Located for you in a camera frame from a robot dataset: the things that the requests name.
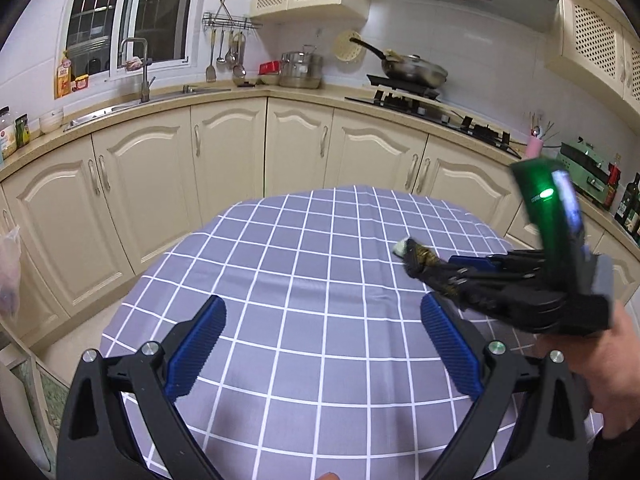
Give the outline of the person's right hand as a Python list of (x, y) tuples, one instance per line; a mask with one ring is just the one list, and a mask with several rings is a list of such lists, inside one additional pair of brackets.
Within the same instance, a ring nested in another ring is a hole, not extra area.
[(639, 337), (619, 301), (612, 327), (597, 337), (545, 334), (537, 338), (537, 356), (552, 350), (561, 351), (570, 370), (585, 378), (592, 408), (603, 416), (602, 437), (617, 438), (638, 422)]

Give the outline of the person's left hand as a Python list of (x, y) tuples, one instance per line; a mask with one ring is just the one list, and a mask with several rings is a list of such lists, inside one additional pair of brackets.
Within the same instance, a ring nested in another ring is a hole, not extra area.
[(340, 480), (340, 477), (334, 472), (327, 472), (326, 474), (322, 474), (317, 480)]

